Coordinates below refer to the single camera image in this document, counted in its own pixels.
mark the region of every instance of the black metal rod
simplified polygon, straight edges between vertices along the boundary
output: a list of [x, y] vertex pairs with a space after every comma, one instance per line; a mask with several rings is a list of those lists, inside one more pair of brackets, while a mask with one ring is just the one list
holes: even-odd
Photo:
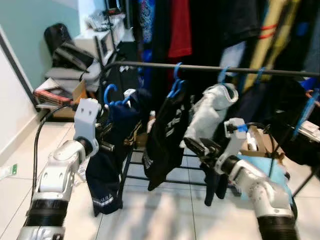
[[320, 165], [313, 169], [310, 175], [303, 181], [303, 183], [298, 187], [298, 189], [295, 190], [292, 196], [295, 197], [319, 170], [320, 170]]
[[104, 75], [107, 72], [107, 70], [104, 70], [104, 61], [103, 61], [103, 54], [101, 50], [101, 44], [99, 43], [99, 39], [97, 36], [94, 36], [94, 41], [95, 41], [95, 48], [96, 52], [98, 53], [99, 56], [99, 64], [100, 64], [100, 69], [101, 72], [99, 74], [99, 93], [98, 93], [98, 100], [99, 103], [104, 106], [104, 93], [103, 93], [103, 80], [104, 80]]
[[[138, 61], [115, 61], [104, 67], [104, 70], [112, 68], [113, 66], [132, 66], [132, 67], [151, 67], [162, 69], [174, 69], [177, 65], [167, 63], [154, 63], [154, 62], [138, 62]], [[207, 71], [207, 72], [219, 72], [224, 68], [219, 66], [202, 66], [202, 65], [180, 65], [179, 69], [192, 70], [192, 71]], [[238, 68], [230, 67], [226, 70], [230, 73], [243, 73], [243, 74], [257, 74], [259, 69], [253, 68]], [[274, 70], [266, 69], [262, 73], [263, 75], [277, 75], [277, 76], [300, 76], [300, 77], [320, 77], [320, 72], [306, 72], [306, 71], [287, 71], [287, 70]]]
[[[139, 162], [139, 161], [131, 161], [130, 164], [143, 165], [143, 163]], [[202, 170], [199, 167], [193, 167], [193, 166], [177, 166], [176, 168], [177, 169]]]
[[[133, 152], [135, 153], [143, 153], [144, 150], [140, 150], [140, 149], [134, 149]], [[197, 158], [198, 156], [195, 154], [183, 154], [184, 157], [195, 157]]]
[[[130, 179], [140, 179], [140, 180], [147, 180], [147, 181], [149, 181], [148, 178], [142, 177], [142, 176], [127, 175], [126, 177], [127, 177], [127, 178], [130, 178]], [[172, 183], [172, 184], [189, 184], [189, 185], [197, 185], [197, 186], [207, 186], [207, 184], [204, 183], [204, 182], [196, 182], [196, 181], [165, 180], [164, 182], [166, 182], [166, 183]]]
[[120, 182], [120, 186], [119, 186], [119, 190], [118, 190], [118, 198], [121, 201], [122, 201], [122, 195], [123, 195], [123, 192], [124, 192], [124, 186], [125, 186], [126, 178], [128, 177], [127, 174], [128, 174], [129, 165], [130, 165], [130, 162], [131, 162], [132, 152], [133, 151], [131, 150], [129, 152], [128, 156], [126, 157], [126, 162], [125, 162], [125, 165], [124, 165], [122, 178], [121, 178], [121, 182]]
[[37, 108], [38, 103], [37, 103], [32, 91], [30, 90], [25, 77], [23, 76], [20, 68], [18, 67], [18, 65], [17, 65], [17, 63], [16, 63], [11, 51], [9, 50], [9, 48], [8, 48], [8, 46], [6, 44], [6, 41], [5, 41], [5, 39], [4, 39], [4, 37], [2, 36], [1, 33], [0, 33], [0, 47], [2, 48], [3, 53], [5, 54], [5, 56], [8, 59], [10, 65], [12, 66], [12, 69], [13, 69], [14, 73], [16, 74], [17, 78], [19, 79], [19, 81], [20, 81], [22, 87], [24, 88], [26, 94], [28, 95], [30, 101], [32, 102], [35, 110], [37, 112], [40, 112], [40, 109]]
[[183, 154], [184, 157], [195, 157], [197, 158], [198, 156], [195, 154]]

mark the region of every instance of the gray cloth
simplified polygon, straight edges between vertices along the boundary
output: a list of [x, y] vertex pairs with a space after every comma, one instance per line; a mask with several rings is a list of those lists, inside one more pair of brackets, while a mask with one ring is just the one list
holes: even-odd
[[203, 92], [194, 105], [194, 115], [184, 137], [199, 143], [200, 138], [212, 139], [218, 125], [225, 119], [228, 108], [238, 100], [238, 92], [231, 83], [216, 84]]

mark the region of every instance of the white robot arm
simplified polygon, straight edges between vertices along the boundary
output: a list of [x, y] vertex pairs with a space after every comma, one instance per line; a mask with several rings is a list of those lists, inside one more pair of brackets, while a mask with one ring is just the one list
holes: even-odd
[[[79, 164], [99, 149], [95, 126], [100, 109], [96, 101], [81, 99], [74, 118], [74, 140], [65, 142], [49, 155], [18, 240], [63, 240], [63, 223], [74, 175]], [[205, 147], [190, 138], [184, 138], [184, 142], [203, 163], [219, 174], [227, 174], [231, 182], [247, 193], [253, 203], [263, 240], [297, 240], [288, 194], [258, 168], [236, 157], [246, 139], [246, 133], [239, 130], [244, 125], [241, 118], [231, 118], [225, 122], [225, 133], [230, 142], [223, 154], [220, 154], [217, 144], [208, 139], [201, 139]], [[107, 146], [107, 149], [112, 151], [113, 146]]]
[[66, 141], [50, 153], [18, 240], [63, 240], [63, 224], [75, 173], [80, 163], [99, 149], [95, 130], [100, 110], [101, 106], [96, 100], [80, 100], [74, 117], [74, 140]]
[[224, 123], [230, 142], [222, 154], [211, 140], [201, 139], [205, 147], [191, 138], [183, 140], [203, 163], [218, 174], [227, 174], [228, 179], [249, 196], [263, 240], [298, 240], [287, 192], [260, 169], [236, 157], [247, 138], [242, 130], [244, 126], [241, 118], [231, 118]]

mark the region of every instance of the black cable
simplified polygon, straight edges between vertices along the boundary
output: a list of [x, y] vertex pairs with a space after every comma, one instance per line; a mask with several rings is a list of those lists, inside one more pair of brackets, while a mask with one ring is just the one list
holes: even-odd
[[39, 135], [40, 135], [40, 131], [42, 129], [42, 127], [44, 126], [44, 124], [46, 123], [46, 121], [51, 118], [51, 116], [66, 107], [71, 107], [71, 105], [67, 104], [67, 105], [63, 105], [60, 106], [58, 108], [56, 108], [55, 110], [53, 110], [52, 112], [48, 113], [43, 120], [41, 121], [38, 130], [36, 131], [35, 134], [35, 138], [34, 138], [34, 146], [33, 146], [33, 177], [32, 177], [32, 192], [31, 192], [31, 200], [32, 197], [34, 195], [34, 192], [36, 190], [36, 186], [37, 186], [37, 170], [38, 170], [38, 140], [39, 140]]
[[86, 68], [86, 69], [83, 71], [83, 73], [81, 73], [81, 75], [80, 75], [80, 77], [79, 77], [79, 82], [81, 82], [83, 75], [84, 75], [85, 73], [87, 73], [87, 72], [88, 72], [88, 68]]
[[277, 151], [277, 149], [275, 149], [275, 142], [274, 142], [274, 138], [272, 137], [272, 134], [270, 132], [270, 125], [268, 125], [267, 127], [265, 127], [265, 125], [263, 125], [262, 123], [259, 122], [248, 122], [246, 123], [246, 125], [248, 127], [250, 126], [256, 126], [259, 129], [263, 129], [264, 132], [266, 132], [269, 135], [270, 141], [271, 141], [271, 148], [272, 148], [272, 152], [271, 152], [271, 165], [270, 165], [270, 169], [269, 169], [269, 178], [271, 177], [271, 173], [272, 173], [272, 168], [274, 166], [274, 161], [275, 161], [275, 153]]

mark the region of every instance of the blue plastic hanger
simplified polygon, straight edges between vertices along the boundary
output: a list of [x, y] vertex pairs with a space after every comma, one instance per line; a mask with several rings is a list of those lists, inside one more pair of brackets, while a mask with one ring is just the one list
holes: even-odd
[[306, 102], [305, 107], [301, 113], [300, 119], [298, 120], [298, 123], [295, 126], [295, 129], [293, 131], [292, 139], [295, 139], [299, 133], [299, 129], [301, 128], [301, 125], [304, 123], [305, 120], [310, 116], [312, 111], [314, 110], [315, 107], [315, 102], [320, 96], [320, 90], [319, 88], [316, 88], [314, 90], [314, 93], [311, 98]]
[[258, 84], [260, 83], [261, 76], [262, 76], [262, 74], [264, 73], [265, 69], [266, 69], [265, 67], [261, 67], [261, 68], [259, 69], [258, 75], [256, 76], [256, 79], [255, 79], [254, 84], [258, 85]]
[[128, 100], [130, 99], [130, 96], [127, 96], [123, 101], [108, 101], [108, 94], [110, 89], [113, 89], [114, 91], [118, 91], [118, 88], [116, 85], [114, 84], [109, 84], [106, 89], [104, 90], [104, 94], [103, 94], [103, 100], [104, 100], [104, 104], [108, 105], [108, 106], [113, 106], [113, 105], [125, 105]]
[[228, 70], [229, 66], [226, 66], [218, 75], [218, 83], [224, 84], [226, 79], [226, 72]]
[[171, 91], [169, 92], [167, 98], [174, 98], [178, 93], [181, 92], [181, 89], [182, 89], [183, 84], [185, 82], [184, 80], [181, 80], [178, 77], [178, 71], [179, 71], [179, 67], [181, 64], [182, 64], [182, 62], [179, 62], [174, 68], [173, 77], [174, 77], [175, 81], [172, 85]]

